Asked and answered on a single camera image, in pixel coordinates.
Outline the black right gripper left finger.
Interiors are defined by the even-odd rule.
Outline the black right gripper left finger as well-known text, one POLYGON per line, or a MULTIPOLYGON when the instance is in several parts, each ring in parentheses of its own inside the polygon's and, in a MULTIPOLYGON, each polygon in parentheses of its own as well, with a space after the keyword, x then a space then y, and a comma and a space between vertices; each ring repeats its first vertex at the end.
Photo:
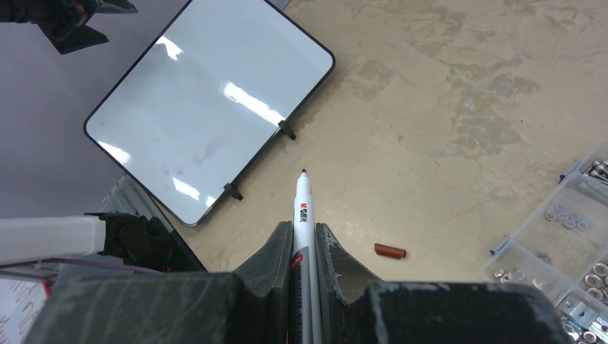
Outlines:
POLYGON ((241 279, 232 311, 233 343, 286 343, 290 311, 293 225, 277 224, 234 273, 241 279))

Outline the red marker cap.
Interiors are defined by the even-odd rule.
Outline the red marker cap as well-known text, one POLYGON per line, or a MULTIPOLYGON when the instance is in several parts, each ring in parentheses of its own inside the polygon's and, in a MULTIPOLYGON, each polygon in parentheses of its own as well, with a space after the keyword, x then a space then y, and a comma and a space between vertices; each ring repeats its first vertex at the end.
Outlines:
POLYGON ((392 259, 404 259, 407 257, 407 251, 405 249, 392 247, 380 243, 375 243, 374 251, 379 256, 389 257, 392 259))

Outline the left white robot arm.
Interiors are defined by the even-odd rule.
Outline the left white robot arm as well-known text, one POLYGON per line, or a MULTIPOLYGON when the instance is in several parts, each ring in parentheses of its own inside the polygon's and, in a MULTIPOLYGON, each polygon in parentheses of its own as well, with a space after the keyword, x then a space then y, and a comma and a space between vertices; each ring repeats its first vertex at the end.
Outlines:
MULTIPOLYGON (((2 1, 1 23, 33 24, 59 54, 104 44, 87 25, 95 14, 135 14, 131 1, 2 1)), ((87 256, 122 259, 117 268, 135 273, 203 272, 204 265, 158 217, 120 212, 1 220, 1 276, 50 282, 42 264, 105 268, 87 256)))

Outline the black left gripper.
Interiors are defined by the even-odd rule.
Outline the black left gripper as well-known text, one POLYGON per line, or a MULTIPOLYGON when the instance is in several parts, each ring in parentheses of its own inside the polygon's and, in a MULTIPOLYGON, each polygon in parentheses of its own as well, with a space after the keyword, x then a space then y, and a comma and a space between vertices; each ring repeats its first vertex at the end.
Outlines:
POLYGON ((87 25, 94 14, 137 14, 130 1, 111 0, 6 0, 1 2, 1 22, 35 24, 60 54, 109 42, 102 32, 87 25))

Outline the white whiteboard black frame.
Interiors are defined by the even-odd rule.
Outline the white whiteboard black frame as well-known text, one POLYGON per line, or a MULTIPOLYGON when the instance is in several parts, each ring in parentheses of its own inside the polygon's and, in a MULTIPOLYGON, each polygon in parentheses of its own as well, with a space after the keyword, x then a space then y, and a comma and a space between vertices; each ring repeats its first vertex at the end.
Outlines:
POLYGON ((190 1, 84 131, 194 226, 335 64, 329 49, 268 1, 190 1))

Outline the white marker pen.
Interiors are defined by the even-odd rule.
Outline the white marker pen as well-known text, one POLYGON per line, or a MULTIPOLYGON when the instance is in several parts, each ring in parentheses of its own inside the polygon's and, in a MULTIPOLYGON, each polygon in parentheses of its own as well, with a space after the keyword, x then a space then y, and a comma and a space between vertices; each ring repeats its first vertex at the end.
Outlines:
POLYGON ((315 207, 310 178, 305 169, 297 179, 292 225, 288 342, 322 343, 315 207))

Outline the clear plastic screw organizer box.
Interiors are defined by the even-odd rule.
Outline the clear plastic screw organizer box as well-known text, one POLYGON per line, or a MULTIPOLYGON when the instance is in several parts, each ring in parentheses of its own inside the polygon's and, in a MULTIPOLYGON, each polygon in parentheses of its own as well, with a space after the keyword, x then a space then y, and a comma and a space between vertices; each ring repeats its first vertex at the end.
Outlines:
POLYGON ((606 143, 574 161, 524 225, 490 250, 483 272, 542 291, 575 343, 607 342, 606 143))

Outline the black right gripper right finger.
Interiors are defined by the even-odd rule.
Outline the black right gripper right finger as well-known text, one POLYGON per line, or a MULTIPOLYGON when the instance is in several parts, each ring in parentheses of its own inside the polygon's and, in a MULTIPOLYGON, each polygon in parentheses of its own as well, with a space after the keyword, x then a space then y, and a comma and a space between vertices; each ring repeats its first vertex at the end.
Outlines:
POLYGON ((380 279, 317 223, 316 257, 325 343, 376 343, 376 316, 367 287, 380 279))

